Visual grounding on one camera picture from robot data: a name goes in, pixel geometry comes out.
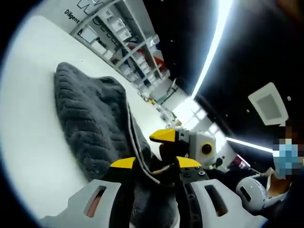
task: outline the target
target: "fuzzy gray cloth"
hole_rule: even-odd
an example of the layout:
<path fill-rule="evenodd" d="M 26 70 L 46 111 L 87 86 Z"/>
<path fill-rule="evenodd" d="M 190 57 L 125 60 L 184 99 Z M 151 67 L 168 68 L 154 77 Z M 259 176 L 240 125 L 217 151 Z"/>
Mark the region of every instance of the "fuzzy gray cloth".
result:
<path fill-rule="evenodd" d="M 55 100 L 67 143 L 88 180 L 102 179 L 111 163 L 134 157 L 125 89 L 114 78 L 91 78 L 68 63 L 60 63 L 55 73 Z M 151 149 L 134 124 L 148 160 Z M 137 227 L 170 227 L 177 217 L 173 194 L 155 197 L 140 184 L 133 208 L 132 223 Z"/>

